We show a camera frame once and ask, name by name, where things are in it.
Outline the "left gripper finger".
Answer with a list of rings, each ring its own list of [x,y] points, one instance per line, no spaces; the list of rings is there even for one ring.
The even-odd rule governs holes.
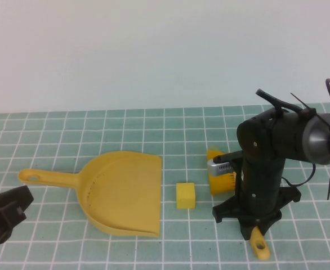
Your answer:
[[[26,219],[26,215],[17,202],[0,207],[0,244],[6,242],[13,229]]]
[[[33,200],[34,197],[28,186],[19,186],[0,193],[0,208],[16,202],[22,210],[26,210]]]

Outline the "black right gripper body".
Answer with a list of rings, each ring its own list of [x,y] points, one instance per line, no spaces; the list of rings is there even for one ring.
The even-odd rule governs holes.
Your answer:
[[[241,173],[236,174],[234,195],[213,207],[212,214],[217,223],[226,218],[260,219],[280,210],[291,202],[298,202],[301,192],[296,187],[281,187],[276,184],[248,184]]]

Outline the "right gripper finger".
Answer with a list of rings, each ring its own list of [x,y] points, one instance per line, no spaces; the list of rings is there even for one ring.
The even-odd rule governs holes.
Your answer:
[[[273,213],[258,222],[258,228],[263,236],[266,235],[269,228],[277,221],[281,220],[282,213]]]
[[[255,220],[254,219],[244,219],[239,218],[240,232],[245,240],[249,240],[251,238],[251,233],[255,228]]]

